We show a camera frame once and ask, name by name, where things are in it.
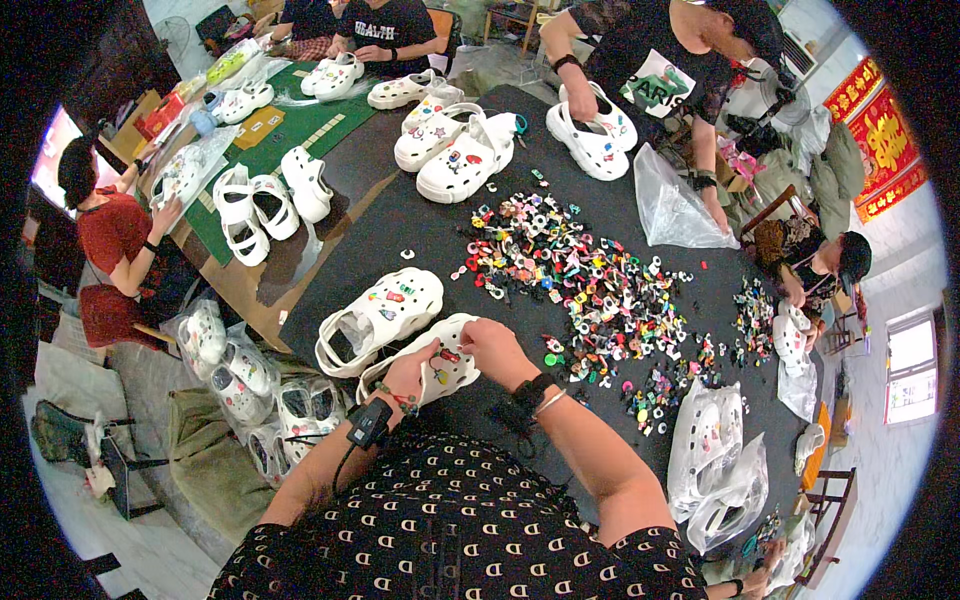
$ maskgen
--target cardboard box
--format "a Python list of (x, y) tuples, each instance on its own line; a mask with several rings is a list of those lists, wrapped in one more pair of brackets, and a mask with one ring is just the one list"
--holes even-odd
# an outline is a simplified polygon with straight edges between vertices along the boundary
[(145, 141), (143, 135), (136, 129), (134, 123), (137, 119), (143, 119), (146, 115), (153, 112), (154, 108), (158, 106), (160, 106), (160, 95), (156, 93), (156, 90), (148, 89), (143, 92), (136, 100), (136, 108), (127, 116), (127, 120), (124, 121), (113, 139), (106, 139), (101, 135), (100, 141), (103, 142), (104, 146), (113, 152), (117, 158), (129, 165), (133, 162), (133, 157), (136, 156), (137, 149), (142, 146)]

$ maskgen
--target hair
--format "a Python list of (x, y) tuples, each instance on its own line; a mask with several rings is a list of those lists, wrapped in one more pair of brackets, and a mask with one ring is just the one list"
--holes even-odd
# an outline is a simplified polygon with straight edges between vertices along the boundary
[(97, 172), (93, 168), (93, 154), (90, 150), (93, 142), (78, 137), (67, 144), (60, 156), (57, 169), (57, 182), (65, 192), (63, 201), (66, 207), (74, 210), (89, 198), (97, 184)]
[(840, 273), (856, 283), (870, 272), (874, 262), (870, 242), (856, 231), (847, 231), (840, 245)]

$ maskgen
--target black cap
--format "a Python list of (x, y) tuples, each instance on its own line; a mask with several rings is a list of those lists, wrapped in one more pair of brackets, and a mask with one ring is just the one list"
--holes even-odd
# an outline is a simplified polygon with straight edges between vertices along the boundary
[(841, 244), (840, 279), (845, 288), (852, 288), (870, 271), (874, 253), (867, 239), (856, 231), (844, 233)]
[(733, 19), (733, 34), (746, 39), (758, 58), (780, 71), (783, 28), (766, 0), (707, 0), (707, 6)]

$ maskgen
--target black wristband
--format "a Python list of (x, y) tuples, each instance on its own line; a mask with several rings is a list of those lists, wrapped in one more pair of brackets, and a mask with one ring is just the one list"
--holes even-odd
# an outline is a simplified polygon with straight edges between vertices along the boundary
[(566, 55), (565, 57), (560, 57), (560, 59), (557, 60), (556, 62), (554, 62), (554, 63), (553, 63), (553, 66), (550, 67), (550, 68), (553, 69), (553, 72), (554, 72), (554, 73), (557, 73), (558, 75), (560, 75), (560, 73), (558, 73), (558, 71), (560, 70), (560, 67), (564, 66), (564, 65), (567, 64), (568, 62), (569, 62), (570, 64), (576, 64), (576, 65), (579, 66), (581, 69), (584, 68), (584, 66), (580, 63), (580, 61), (577, 60), (577, 57), (573, 56), (572, 54), (568, 54), (568, 55)]
[(540, 403), (543, 401), (543, 393), (555, 383), (557, 383), (557, 380), (553, 378), (553, 375), (548, 372), (542, 372), (534, 377), (533, 381), (524, 381), (521, 383), (511, 397), (513, 398), (514, 404), (519, 406), (523, 410), (523, 413), (529, 418), (533, 416), (534, 411), (537, 410), (537, 407), (540, 406)]

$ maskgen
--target black table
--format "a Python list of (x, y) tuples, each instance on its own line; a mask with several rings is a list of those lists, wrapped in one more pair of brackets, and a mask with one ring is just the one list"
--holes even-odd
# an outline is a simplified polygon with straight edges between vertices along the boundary
[[(680, 295), (672, 294), (678, 310), (689, 321), (686, 329), (690, 332), (711, 332), (714, 344), (724, 342), (732, 347), (735, 334), (738, 333), (731, 326), (736, 318), (732, 296), (740, 291), (742, 275), (746, 274), (750, 279), (762, 277), (743, 252), (691, 250), (674, 246), (649, 248), (637, 217), (632, 172), (616, 181), (599, 181), (588, 177), (565, 146), (546, 130), (544, 118), (549, 106), (518, 88), (499, 86), (482, 97), (479, 104), (484, 108), (523, 114), (530, 124), (530, 131), (524, 135), (527, 150), (516, 144), (511, 164), (489, 179), (496, 183), (497, 192), (491, 193), (482, 187), (463, 203), (435, 204), (418, 194), (415, 175), (401, 172), (350, 226), (343, 241), (323, 264), (280, 331), (281, 339), (297, 355), (316, 365), (313, 348), (321, 321), (356, 299), (383, 274), (415, 266), (434, 272), (444, 283), (444, 310), (439, 318), (455, 312), (466, 312), (498, 320), (516, 333), (531, 359), (542, 365), (546, 350), (540, 335), (548, 333), (561, 336), (567, 329), (568, 317), (561, 306), (549, 300), (536, 304), (529, 297), (519, 296), (514, 297), (508, 307), (502, 301), (494, 300), (483, 288), (475, 287), (470, 272), (456, 281), (449, 277), (464, 264), (468, 256), (466, 246), (470, 240), (457, 234), (457, 226), (470, 229), (471, 211), (481, 204), (499, 205), (517, 191), (538, 191), (542, 194), (544, 190), (537, 186), (537, 179), (531, 175), (532, 169), (540, 170), (545, 180), (550, 182), (546, 191), (554, 198), (582, 208), (578, 220), (592, 225), (594, 238), (603, 236), (617, 239), (628, 252), (647, 262), (658, 255), (664, 270), (693, 273), (694, 280), (681, 286)], [(397, 111), (405, 114), (406, 109)], [(375, 115), (351, 136), (367, 135), (364, 133), (367, 128), (370, 128), (370, 132), (383, 132), (380, 123), (385, 119), (396, 119), (396, 112)], [(382, 179), (382, 176), (372, 176), (367, 165), (391, 162), (385, 157), (392, 156), (391, 145), (397, 137), (399, 130), (391, 137), (376, 140), (375, 145), (371, 144), (363, 156), (355, 156), (354, 164), (357, 167), (355, 176), (351, 177)], [(331, 186), (335, 185), (333, 180), (331, 173), (328, 180)], [(407, 249), (416, 253), (412, 260), (400, 257), (400, 252)], [(701, 261), (706, 261), (705, 270), (701, 268)], [(696, 312), (692, 308), (695, 300), (699, 304), (699, 311)], [(683, 346), (687, 358), (695, 356), (693, 337), (689, 335)], [(799, 478), (793, 474), (794, 442), (806, 423), (777, 400), (776, 361), (759, 368), (750, 365), (740, 370), (731, 365), (729, 355), (724, 358), (718, 355), (716, 360), (723, 374), (722, 382), (731, 384), (740, 381), (741, 392), (748, 398), (751, 411), (744, 418), (744, 444), (760, 432), (767, 432), (764, 440), (770, 494), (764, 514), (779, 503), (783, 516), (792, 506), (799, 486)], [(660, 355), (658, 362), (664, 366), (671, 361)], [(636, 430), (636, 421), (624, 412), (619, 401), (622, 382), (630, 379), (636, 387), (642, 387), (654, 364), (651, 358), (618, 363), (620, 376), (610, 389), (586, 383), (568, 387), (571, 393), (581, 386), (588, 391), (593, 411), (634, 445), (637, 454), (665, 485), (677, 409), (666, 411), (666, 434), (660, 435), (655, 429), (649, 437), (644, 437)], [(818, 365), (818, 371), (823, 372), (822, 365)], [(554, 372), (555, 375), (562, 373), (559, 370)], [(515, 451), (516, 437), (485, 414), (504, 395), (502, 390), (481, 377), (455, 397), (428, 406), (429, 410), (424, 410), (421, 418), (436, 420), (437, 427), (467, 432)], [(527, 465), (554, 483), (562, 484), (570, 479), (570, 469), (541, 432), (535, 435), (534, 446), (537, 455), (532, 459), (524, 459)], [(570, 493), (577, 499), (583, 516), (596, 522), (593, 502), (576, 479), (570, 480)], [(756, 526), (752, 526), (734, 539), (735, 547), (739, 548), (755, 529)]]

